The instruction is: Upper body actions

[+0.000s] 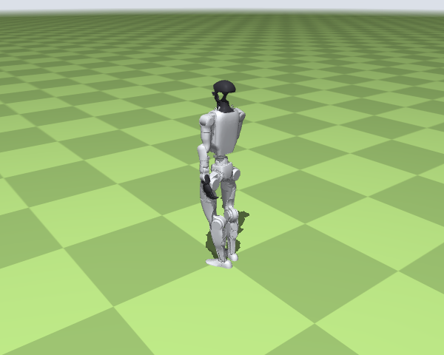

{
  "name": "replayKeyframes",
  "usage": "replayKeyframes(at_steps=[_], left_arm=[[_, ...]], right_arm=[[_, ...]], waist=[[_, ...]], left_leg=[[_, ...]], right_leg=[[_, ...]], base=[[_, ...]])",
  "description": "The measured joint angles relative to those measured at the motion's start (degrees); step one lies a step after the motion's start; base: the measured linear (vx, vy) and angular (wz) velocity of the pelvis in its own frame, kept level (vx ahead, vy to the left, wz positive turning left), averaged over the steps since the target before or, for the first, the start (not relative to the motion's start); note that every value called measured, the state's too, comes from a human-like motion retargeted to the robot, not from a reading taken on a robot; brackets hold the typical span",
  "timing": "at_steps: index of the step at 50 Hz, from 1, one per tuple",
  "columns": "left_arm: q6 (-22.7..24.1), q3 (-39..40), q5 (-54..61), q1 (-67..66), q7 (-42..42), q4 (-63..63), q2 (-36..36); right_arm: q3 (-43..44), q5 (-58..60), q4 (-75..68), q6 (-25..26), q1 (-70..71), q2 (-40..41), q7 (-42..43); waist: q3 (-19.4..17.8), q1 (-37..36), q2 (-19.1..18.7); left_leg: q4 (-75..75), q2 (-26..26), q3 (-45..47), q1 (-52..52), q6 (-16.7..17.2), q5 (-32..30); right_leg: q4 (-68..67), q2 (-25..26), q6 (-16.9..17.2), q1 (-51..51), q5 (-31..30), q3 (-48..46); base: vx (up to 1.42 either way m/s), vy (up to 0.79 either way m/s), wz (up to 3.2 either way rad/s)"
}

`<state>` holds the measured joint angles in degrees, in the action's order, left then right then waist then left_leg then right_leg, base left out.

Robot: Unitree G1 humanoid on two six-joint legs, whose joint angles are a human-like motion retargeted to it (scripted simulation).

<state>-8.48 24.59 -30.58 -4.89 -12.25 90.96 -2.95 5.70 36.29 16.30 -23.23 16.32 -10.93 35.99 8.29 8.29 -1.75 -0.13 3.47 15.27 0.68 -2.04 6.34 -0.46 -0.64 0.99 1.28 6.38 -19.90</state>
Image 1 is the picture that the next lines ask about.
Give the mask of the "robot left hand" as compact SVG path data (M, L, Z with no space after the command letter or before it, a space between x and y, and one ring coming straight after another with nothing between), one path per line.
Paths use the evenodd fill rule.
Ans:
M209 185L209 182L210 182L209 176L205 175L204 178L205 178L206 182L201 181L201 183L203 184L203 191L206 192L206 196L209 197L210 199L213 199L213 200L218 199L219 197L214 196L212 193L212 188Z

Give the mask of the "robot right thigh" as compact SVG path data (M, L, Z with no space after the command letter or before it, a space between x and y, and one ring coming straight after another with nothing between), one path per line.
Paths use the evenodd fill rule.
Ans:
M241 171L233 166L233 176L221 182L221 194L223 200L224 217L229 222L237 220L237 212L234 209L235 202L235 181L240 177Z

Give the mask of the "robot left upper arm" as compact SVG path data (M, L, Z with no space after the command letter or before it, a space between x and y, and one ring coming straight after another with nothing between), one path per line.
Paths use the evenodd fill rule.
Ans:
M201 145L205 146L207 153L210 150L211 130L212 130L212 126L214 125L214 122L215 122L215 114L214 113L208 113L208 114L202 115L199 119L199 124L201 126L201 140L203 142ZM198 148L197 148L197 150L198 150Z

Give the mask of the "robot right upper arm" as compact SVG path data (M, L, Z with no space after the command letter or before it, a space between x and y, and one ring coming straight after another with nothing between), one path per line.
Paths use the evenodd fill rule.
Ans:
M242 127L242 123L243 123L243 119L245 118L246 114L245 112L243 112L241 109L236 108L239 112L240 115L240 120L239 120L239 127L238 127L238 138L241 132L241 127Z

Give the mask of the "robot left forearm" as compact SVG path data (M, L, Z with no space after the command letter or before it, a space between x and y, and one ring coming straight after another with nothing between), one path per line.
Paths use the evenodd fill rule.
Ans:
M198 156L200 161L200 179L205 181L205 175L209 176L209 156L207 155L205 146L200 145L198 147Z

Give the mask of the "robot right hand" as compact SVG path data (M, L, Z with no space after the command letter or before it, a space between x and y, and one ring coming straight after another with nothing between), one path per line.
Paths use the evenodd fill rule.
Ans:
M215 95L215 92L212 92L212 95ZM219 95L218 95L218 100L219 100ZM217 109L220 106L220 103L217 103Z

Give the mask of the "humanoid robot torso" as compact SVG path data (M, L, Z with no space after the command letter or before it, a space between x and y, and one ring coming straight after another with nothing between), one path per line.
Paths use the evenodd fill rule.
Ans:
M215 153L215 163L211 165L211 171L217 172L220 182L224 182L233 176L232 162L228 161L226 154L232 153L238 139L238 127L240 115L236 108L234 112L224 113L214 109L209 113L215 114L215 122L211 130L210 152Z

